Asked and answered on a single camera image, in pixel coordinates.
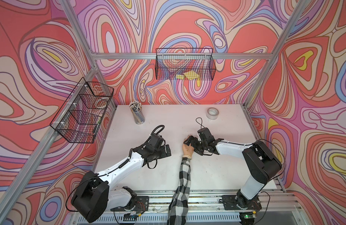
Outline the beige strap wrist watch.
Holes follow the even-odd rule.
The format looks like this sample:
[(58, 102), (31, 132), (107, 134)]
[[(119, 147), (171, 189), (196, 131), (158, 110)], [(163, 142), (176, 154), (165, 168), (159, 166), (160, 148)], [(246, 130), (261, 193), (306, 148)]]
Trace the beige strap wrist watch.
[(192, 156), (190, 156), (190, 155), (183, 155), (182, 158), (192, 159)]

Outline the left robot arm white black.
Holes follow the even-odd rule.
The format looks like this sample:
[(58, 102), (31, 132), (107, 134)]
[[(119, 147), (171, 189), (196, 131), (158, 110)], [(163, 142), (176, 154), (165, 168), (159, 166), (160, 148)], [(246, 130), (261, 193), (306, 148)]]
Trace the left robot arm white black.
[(98, 220), (107, 209), (133, 209), (136, 193), (127, 186), (115, 190), (116, 185), (132, 172), (148, 166), (150, 162), (171, 155), (170, 146), (165, 143), (165, 139), (161, 135), (152, 134), (146, 142), (132, 148), (129, 155), (117, 164), (98, 173), (88, 171), (69, 195), (71, 205), (88, 223)]

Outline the plaid sleeve mannequin forearm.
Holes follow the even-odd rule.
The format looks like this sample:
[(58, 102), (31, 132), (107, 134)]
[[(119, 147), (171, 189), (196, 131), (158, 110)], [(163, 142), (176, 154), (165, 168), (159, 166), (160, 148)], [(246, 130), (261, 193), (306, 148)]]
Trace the plaid sleeve mannequin forearm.
[(191, 159), (182, 158), (179, 169), (179, 184), (168, 210), (168, 225), (184, 225), (187, 222), (188, 200), (191, 187)]

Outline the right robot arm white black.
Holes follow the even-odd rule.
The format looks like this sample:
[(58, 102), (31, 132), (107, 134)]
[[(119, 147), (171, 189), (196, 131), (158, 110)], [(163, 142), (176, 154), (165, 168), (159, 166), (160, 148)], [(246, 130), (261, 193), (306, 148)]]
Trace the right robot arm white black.
[(205, 152), (209, 152), (245, 160), (250, 177), (231, 202), (240, 210), (247, 210), (263, 187), (283, 168), (282, 163), (261, 140), (254, 143), (234, 143), (222, 138), (216, 139), (206, 127), (197, 133), (199, 138), (189, 136), (184, 141), (184, 144), (192, 146), (197, 154), (204, 156)]

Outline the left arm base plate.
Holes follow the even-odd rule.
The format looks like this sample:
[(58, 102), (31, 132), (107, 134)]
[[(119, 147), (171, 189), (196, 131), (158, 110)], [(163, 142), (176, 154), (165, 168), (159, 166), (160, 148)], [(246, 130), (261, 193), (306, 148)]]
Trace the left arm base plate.
[(149, 196), (133, 197), (127, 206), (116, 207), (111, 212), (145, 212), (149, 209)]

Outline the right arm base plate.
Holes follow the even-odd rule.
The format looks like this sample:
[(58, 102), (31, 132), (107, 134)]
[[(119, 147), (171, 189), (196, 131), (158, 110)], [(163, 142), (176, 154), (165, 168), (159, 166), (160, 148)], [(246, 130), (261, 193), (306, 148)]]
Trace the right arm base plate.
[(223, 195), (219, 202), (223, 204), (224, 209), (226, 211), (260, 211), (262, 209), (262, 205), (256, 195), (253, 199), (247, 200), (244, 196), (237, 195)]

